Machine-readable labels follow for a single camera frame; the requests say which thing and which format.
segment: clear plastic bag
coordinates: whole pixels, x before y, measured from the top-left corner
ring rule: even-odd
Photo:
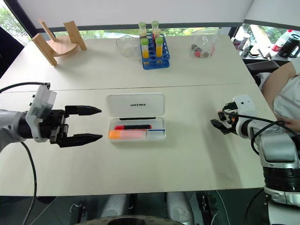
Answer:
[[[189,54],[193,58],[207,58],[213,55],[219,38],[219,28],[203,28],[193,33]]]

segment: wooden holder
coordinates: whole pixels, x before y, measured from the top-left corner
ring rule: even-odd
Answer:
[[[80,46],[81,50],[86,50],[83,38],[81,37],[74,21],[64,22],[64,26],[68,32],[68,35],[60,37],[55,37],[44,21],[38,21],[43,26],[50,40],[45,41],[41,34],[37,34],[36,36],[34,36],[32,41],[36,44],[36,46],[52,66],[57,65],[57,61],[54,57],[71,53],[78,46]]]

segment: orange liquid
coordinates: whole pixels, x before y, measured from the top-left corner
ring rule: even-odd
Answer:
[[[156,45],[156,57],[162,57],[162,56],[163,56],[163,46]]]
[[[142,57],[143,57],[144,59],[149,58],[149,51],[143,51],[143,52],[142,52]]]

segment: test tube rack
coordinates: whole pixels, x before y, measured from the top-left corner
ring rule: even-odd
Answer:
[[[160,35],[164,39],[163,43],[163,56],[156,57],[155,43],[153,40],[152,32],[147,32],[147,39],[149,40],[149,58],[144,59],[142,56],[142,67],[144,69],[160,69],[167,68],[170,66],[170,52],[163,34]]]

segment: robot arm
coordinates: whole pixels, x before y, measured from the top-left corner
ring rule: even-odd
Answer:
[[[61,148],[94,142],[102,135],[77,134],[68,137],[66,118],[71,114],[93,115],[101,110],[92,106],[67,105],[65,110],[52,110],[56,93],[50,84],[40,85],[27,112],[0,110],[0,152],[10,143],[34,138],[36,142],[58,144]]]
[[[256,116],[255,106],[248,95],[235,97],[231,103],[224,106],[223,111],[218,115],[223,122],[211,120],[211,123],[223,134],[234,133],[251,140],[257,132],[270,124],[238,116]],[[264,191],[270,200],[268,202],[270,224],[283,224],[283,217],[278,217],[278,214],[274,213],[278,209],[284,213],[284,218],[289,215],[289,221],[293,221],[287,224],[298,224],[300,219],[300,160],[295,143],[284,132],[284,129],[277,125],[261,132],[254,142],[258,147],[263,168]]]

